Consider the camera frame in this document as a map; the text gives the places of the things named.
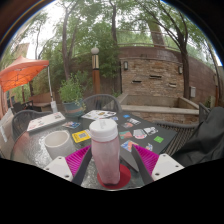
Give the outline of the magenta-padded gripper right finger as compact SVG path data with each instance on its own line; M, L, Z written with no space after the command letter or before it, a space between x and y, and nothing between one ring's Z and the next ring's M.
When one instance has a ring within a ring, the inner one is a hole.
M175 173L183 166L168 154L156 154L138 145L132 145L134 157L145 185Z

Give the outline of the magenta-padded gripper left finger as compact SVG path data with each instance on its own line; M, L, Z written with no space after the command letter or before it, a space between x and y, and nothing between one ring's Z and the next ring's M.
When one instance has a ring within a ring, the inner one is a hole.
M86 146L67 157L58 156L44 170L76 185L81 185L91 158L91 146Z

